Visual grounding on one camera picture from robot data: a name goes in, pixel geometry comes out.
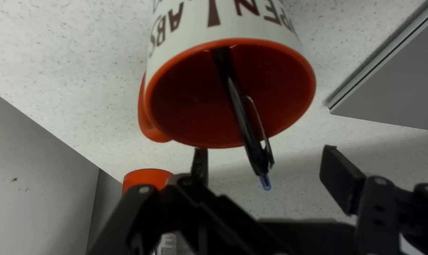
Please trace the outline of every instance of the wall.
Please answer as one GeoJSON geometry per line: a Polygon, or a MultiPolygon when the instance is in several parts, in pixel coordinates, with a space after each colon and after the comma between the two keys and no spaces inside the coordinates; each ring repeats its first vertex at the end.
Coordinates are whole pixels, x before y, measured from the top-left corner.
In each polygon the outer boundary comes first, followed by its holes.
{"type": "Polygon", "coordinates": [[[330,108],[334,115],[428,129],[428,7],[347,79],[330,108]]]}
{"type": "Polygon", "coordinates": [[[97,169],[0,99],[0,255],[86,252],[97,169]]]}
{"type": "Polygon", "coordinates": [[[91,246],[96,241],[99,232],[101,231],[103,225],[106,224],[116,204],[118,203],[120,194],[121,184],[117,180],[111,178],[107,173],[100,170],[97,177],[97,188],[90,221],[87,246],[91,246]]]}

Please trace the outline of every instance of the red lettering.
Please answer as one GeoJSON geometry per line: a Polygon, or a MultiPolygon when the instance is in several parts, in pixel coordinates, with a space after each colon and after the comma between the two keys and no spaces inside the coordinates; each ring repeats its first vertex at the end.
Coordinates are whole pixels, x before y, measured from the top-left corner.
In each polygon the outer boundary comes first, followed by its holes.
{"type": "Polygon", "coordinates": [[[172,14],[172,10],[168,11],[168,23],[169,23],[171,33],[179,27],[182,11],[184,11],[184,1],[179,3],[179,8],[175,14],[172,14]]]}
{"type": "Polygon", "coordinates": [[[216,1],[209,0],[209,11],[208,11],[208,27],[219,25],[219,17],[216,10],[216,1]]]}
{"type": "Polygon", "coordinates": [[[236,7],[237,16],[242,16],[240,6],[243,6],[247,11],[253,13],[254,16],[259,16],[254,0],[250,0],[250,3],[247,0],[233,0],[233,4],[236,7]]]}
{"type": "Polygon", "coordinates": [[[266,6],[266,10],[271,14],[271,17],[269,16],[264,16],[264,20],[270,21],[270,23],[274,23],[277,25],[281,25],[280,20],[279,20],[279,16],[276,13],[276,8],[274,8],[274,4],[271,0],[267,0],[269,6],[266,6]]]}
{"type": "Polygon", "coordinates": [[[157,20],[154,20],[154,24],[152,24],[152,27],[151,27],[151,35],[150,35],[150,38],[148,38],[148,41],[151,42],[150,50],[148,50],[148,57],[152,55],[154,48],[155,48],[155,37],[154,37],[152,31],[154,31],[154,28],[155,28],[155,25],[157,25],[157,23],[158,23],[158,20],[159,20],[159,16],[157,17],[157,20]]]}
{"type": "Polygon", "coordinates": [[[155,45],[159,47],[164,41],[165,41],[165,16],[161,17],[157,23],[157,40],[155,40],[155,45]]]}
{"type": "Polygon", "coordinates": [[[287,18],[283,8],[281,8],[280,20],[288,31],[296,33],[293,23],[287,18]]]}

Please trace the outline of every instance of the blue pen tip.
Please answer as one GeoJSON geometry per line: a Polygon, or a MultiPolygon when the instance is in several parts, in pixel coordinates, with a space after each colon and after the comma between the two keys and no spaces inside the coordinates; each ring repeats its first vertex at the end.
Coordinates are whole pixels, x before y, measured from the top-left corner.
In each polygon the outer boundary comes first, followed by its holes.
{"type": "Polygon", "coordinates": [[[260,174],[259,180],[260,180],[260,184],[262,184],[262,188],[264,191],[269,191],[270,190],[270,180],[269,180],[267,174],[260,174]]]}

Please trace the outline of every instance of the white cup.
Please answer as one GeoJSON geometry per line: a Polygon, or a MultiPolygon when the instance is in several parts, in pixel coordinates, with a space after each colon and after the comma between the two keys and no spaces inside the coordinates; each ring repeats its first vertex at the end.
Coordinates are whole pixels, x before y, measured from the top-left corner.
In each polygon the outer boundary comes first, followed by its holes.
{"type": "Polygon", "coordinates": [[[154,142],[233,147],[242,140],[209,50],[228,47],[239,89],[267,136],[294,123],[314,95],[314,74],[280,0],[154,0],[141,132],[154,142]]]}

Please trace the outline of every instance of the orange rim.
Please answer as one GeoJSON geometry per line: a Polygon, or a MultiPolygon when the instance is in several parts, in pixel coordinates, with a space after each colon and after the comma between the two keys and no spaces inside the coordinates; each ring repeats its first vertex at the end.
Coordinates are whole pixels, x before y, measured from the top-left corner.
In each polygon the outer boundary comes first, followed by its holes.
{"type": "MultiPolygon", "coordinates": [[[[314,72],[313,72],[310,64],[305,61],[305,58],[303,55],[300,55],[297,51],[294,51],[286,45],[281,45],[281,44],[277,44],[273,41],[266,41],[266,40],[252,40],[252,38],[218,40],[218,41],[199,44],[196,47],[192,47],[192,48],[188,48],[188,50],[179,52],[178,55],[168,59],[164,65],[161,65],[158,68],[158,71],[152,75],[152,78],[148,81],[145,92],[142,91],[142,95],[140,98],[140,99],[142,99],[142,105],[141,105],[142,108],[140,112],[142,116],[147,118],[148,126],[151,126],[151,129],[141,127],[142,133],[147,137],[150,137],[151,140],[155,140],[155,142],[168,142],[171,139],[165,135],[164,127],[158,125],[158,122],[154,119],[154,115],[151,113],[151,95],[152,95],[152,91],[155,89],[155,85],[162,78],[162,75],[167,71],[169,71],[172,67],[175,67],[178,62],[189,58],[194,54],[198,54],[199,51],[219,48],[219,47],[230,47],[230,45],[260,45],[260,47],[274,50],[277,52],[281,52],[281,54],[288,55],[293,59],[296,59],[296,62],[304,69],[304,72],[307,75],[307,82],[303,84],[304,86],[308,86],[308,96],[307,96],[307,103],[304,105],[304,110],[308,108],[308,105],[311,103],[313,96],[314,96],[315,79],[314,79],[314,72]]],[[[286,126],[290,126],[294,120],[287,119],[286,122],[287,122],[286,126]]],[[[215,147],[232,147],[232,146],[236,146],[236,144],[225,143],[225,144],[215,146],[215,147]]]]}

